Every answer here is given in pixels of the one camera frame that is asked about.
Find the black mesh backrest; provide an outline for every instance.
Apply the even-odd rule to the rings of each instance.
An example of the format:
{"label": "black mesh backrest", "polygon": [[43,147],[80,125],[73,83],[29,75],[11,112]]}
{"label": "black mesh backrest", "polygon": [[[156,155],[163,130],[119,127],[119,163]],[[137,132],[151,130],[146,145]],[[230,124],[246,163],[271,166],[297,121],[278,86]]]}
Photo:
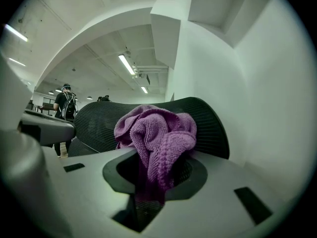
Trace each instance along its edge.
{"label": "black mesh backrest", "polygon": [[[174,113],[189,113],[197,125],[195,150],[229,158],[229,145],[224,128],[212,108],[204,101],[194,97],[153,104]],[[113,130],[118,120],[139,104],[115,102],[92,102],[77,114],[74,124],[77,138],[96,152],[114,150],[117,142]],[[78,147],[70,147],[69,157],[76,156]]]}
{"label": "black mesh backrest", "polygon": [[83,156],[83,155],[90,155],[98,153],[94,151],[87,145],[83,144],[77,137],[73,139],[68,149],[68,156],[75,157],[75,156]]}

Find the person's leg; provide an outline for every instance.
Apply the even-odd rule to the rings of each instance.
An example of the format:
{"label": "person's leg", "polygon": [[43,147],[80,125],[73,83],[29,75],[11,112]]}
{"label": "person's leg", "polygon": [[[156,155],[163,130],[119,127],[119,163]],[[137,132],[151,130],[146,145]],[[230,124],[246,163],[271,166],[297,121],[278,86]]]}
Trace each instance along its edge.
{"label": "person's leg", "polygon": [[55,143],[54,148],[57,153],[57,156],[60,156],[60,143]]}
{"label": "person's leg", "polygon": [[67,153],[68,153],[68,149],[69,149],[70,143],[71,143],[71,140],[68,140],[68,141],[65,142]]}

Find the ceiling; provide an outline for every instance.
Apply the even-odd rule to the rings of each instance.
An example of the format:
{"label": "ceiling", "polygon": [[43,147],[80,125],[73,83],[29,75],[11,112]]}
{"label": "ceiling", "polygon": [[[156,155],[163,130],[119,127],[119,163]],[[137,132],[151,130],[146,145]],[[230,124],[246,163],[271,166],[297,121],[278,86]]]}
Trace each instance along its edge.
{"label": "ceiling", "polygon": [[136,90],[164,94],[167,73],[149,73],[134,79],[118,55],[125,54],[130,65],[164,65],[156,60],[151,25],[125,28],[99,37],[62,60],[42,81],[37,92],[47,94],[64,83],[77,95],[98,90]]}
{"label": "ceiling", "polygon": [[29,40],[24,42],[4,31],[0,52],[25,64],[21,67],[9,62],[20,77],[36,85],[65,41],[71,40],[87,22],[131,1],[140,0],[25,0],[9,24]]}

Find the purple knitted cloth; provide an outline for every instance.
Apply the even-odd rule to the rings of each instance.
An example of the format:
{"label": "purple knitted cloth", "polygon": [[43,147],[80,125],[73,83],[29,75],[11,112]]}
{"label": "purple knitted cloth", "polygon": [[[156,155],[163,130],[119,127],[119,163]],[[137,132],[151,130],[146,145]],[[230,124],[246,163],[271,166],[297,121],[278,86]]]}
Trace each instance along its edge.
{"label": "purple knitted cloth", "polygon": [[197,127],[189,114],[174,114],[141,105],[123,116],[114,128],[117,148],[134,146],[139,155],[137,197],[164,201],[173,187],[171,169],[178,157],[196,144]]}

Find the ceiling light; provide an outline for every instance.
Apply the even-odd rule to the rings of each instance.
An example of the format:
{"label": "ceiling light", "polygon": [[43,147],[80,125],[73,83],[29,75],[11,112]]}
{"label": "ceiling light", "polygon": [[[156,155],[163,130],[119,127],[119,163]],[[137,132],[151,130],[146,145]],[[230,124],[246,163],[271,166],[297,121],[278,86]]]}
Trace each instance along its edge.
{"label": "ceiling light", "polygon": [[23,65],[23,66],[25,66],[25,64],[22,64],[22,63],[20,63],[19,61],[16,61],[16,60],[14,60],[14,59],[12,59],[12,58],[9,58],[11,61],[13,61],[13,62],[16,62],[16,63],[18,63],[18,64],[20,64],[20,65]]}
{"label": "ceiling light", "polygon": [[144,86],[141,87],[145,93],[148,93]]}
{"label": "ceiling light", "polygon": [[9,25],[5,25],[5,28],[8,29],[11,33],[14,33],[16,36],[20,37],[23,41],[27,42],[28,38],[26,38],[23,34],[20,32],[16,31],[13,27]]}
{"label": "ceiling light", "polygon": [[119,58],[121,62],[124,64],[124,66],[128,69],[131,75],[135,75],[133,69],[131,68],[130,64],[128,63],[127,59],[125,58],[124,55],[119,55]]}

